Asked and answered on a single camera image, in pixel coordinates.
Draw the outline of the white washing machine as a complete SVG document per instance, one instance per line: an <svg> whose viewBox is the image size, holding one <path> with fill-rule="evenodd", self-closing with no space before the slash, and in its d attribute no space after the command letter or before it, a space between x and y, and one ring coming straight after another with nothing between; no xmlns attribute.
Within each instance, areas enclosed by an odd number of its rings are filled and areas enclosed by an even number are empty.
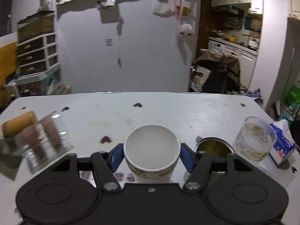
<svg viewBox="0 0 300 225"><path fill-rule="evenodd" d="M217 41L209 40L208 50L212 52L224 53L226 50L226 45Z"/></svg>

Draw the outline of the clear glass lying cup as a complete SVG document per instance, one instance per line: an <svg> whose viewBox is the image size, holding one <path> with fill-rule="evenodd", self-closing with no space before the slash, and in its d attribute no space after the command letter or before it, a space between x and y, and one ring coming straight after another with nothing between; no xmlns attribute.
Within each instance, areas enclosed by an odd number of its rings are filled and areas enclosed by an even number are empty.
<svg viewBox="0 0 300 225"><path fill-rule="evenodd" d="M73 148L63 116L53 111L15 136L21 156L34 174Z"/></svg>

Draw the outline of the white drawer cabinet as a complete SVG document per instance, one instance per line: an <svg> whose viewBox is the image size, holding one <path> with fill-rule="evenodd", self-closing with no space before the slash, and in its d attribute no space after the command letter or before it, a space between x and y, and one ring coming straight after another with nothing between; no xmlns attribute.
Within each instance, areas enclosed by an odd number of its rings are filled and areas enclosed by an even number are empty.
<svg viewBox="0 0 300 225"><path fill-rule="evenodd" d="M42 34L17 44L16 62L22 77L52 70L59 64L56 33Z"/></svg>

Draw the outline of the blue tissue box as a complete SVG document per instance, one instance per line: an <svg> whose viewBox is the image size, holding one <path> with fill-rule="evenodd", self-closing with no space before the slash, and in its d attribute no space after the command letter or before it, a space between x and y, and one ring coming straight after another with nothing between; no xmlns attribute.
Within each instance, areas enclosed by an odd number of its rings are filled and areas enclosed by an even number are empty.
<svg viewBox="0 0 300 225"><path fill-rule="evenodd" d="M282 119L280 121L273 122L271 123L271 127L277 134L277 140L269 152L269 156L278 167L288 160L288 158L293 154L297 148L297 144L292 138L287 120Z"/></svg>

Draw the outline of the ribbed clear glass cup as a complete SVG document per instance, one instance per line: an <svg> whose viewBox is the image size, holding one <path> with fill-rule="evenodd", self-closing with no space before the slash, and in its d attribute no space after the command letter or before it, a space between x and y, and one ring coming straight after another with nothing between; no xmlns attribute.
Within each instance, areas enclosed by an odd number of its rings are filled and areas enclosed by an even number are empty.
<svg viewBox="0 0 300 225"><path fill-rule="evenodd" d="M269 154L276 140L277 134L268 122L251 116L244 120L234 147L243 158L260 162Z"/></svg>

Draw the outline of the white hanging plastic bag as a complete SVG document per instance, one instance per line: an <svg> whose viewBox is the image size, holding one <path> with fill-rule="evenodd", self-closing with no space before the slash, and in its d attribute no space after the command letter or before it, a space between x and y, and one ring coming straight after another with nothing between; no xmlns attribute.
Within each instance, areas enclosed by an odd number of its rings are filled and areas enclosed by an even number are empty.
<svg viewBox="0 0 300 225"><path fill-rule="evenodd" d="M168 0L153 0L151 3L152 13L158 17L168 18L173 16L173 11Z"/></svg>

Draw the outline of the glass aquarium tank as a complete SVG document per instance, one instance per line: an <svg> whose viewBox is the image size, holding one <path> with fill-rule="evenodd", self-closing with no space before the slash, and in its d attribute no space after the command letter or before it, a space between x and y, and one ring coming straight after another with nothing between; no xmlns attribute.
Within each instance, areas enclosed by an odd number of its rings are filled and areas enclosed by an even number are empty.
<svg viewBox="0 0 300 225"><path fill-rule="evenodd" d="M18 43L54 32L54 11L40 11L17 23Z"/></svg>

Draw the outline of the chair with draped jacket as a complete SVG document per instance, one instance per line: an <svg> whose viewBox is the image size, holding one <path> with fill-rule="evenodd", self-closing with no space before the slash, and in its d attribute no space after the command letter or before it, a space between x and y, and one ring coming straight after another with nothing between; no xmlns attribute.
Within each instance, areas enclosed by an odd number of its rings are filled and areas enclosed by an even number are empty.
<svg viewBox="0 0 300 225"><path fill-rule="evenodd" d="M239 92L240 75L236 55L199 49L191 65L189 90L209 94Z"/></svg>

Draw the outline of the dark grey lying cup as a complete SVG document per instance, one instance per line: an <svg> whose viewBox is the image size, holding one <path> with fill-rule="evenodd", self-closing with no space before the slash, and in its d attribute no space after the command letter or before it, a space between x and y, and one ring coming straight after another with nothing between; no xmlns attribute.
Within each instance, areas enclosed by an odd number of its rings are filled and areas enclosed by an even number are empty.
<svg viewBox="0 0 300 225"><path fill-rule="evenodd" d="M21 152L14 138L1 139L0 167L1 174L15 180L22 161Z"/></svg>

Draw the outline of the cork-wrapped lying cup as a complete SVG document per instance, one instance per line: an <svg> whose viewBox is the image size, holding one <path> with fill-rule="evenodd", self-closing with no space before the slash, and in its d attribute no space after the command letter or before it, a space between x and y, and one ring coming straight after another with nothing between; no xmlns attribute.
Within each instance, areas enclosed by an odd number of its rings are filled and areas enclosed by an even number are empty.
<svg viewBox="0 0 300 225"><path fill-rule="evenodd" d="M28 111L1 124L1 139L12 138L37 122L34 111Z"/></svg>

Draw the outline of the green tin can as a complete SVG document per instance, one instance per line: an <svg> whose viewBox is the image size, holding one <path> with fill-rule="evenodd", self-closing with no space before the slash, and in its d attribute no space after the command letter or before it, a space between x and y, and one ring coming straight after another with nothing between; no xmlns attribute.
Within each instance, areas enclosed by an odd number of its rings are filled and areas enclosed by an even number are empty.
<svg viewBox="0 0 300 225"><path fill-rule="evenodd" d="M218 158L226 158L228 154L236 153L229 143L217 137L199 138L195 152L199 151L205 151Z"/></svg>

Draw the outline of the white paper cup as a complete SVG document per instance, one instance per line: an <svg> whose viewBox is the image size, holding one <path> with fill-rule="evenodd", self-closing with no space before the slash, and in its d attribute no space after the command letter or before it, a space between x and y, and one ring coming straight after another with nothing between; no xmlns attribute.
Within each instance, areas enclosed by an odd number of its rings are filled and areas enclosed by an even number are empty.
<svg viewBox="0 0 300 225"><path fill-rule="evenodd" d="M136 183L169 183L181 153L177 135L160 124L133 129L123 143L126 163Z"/></svg>

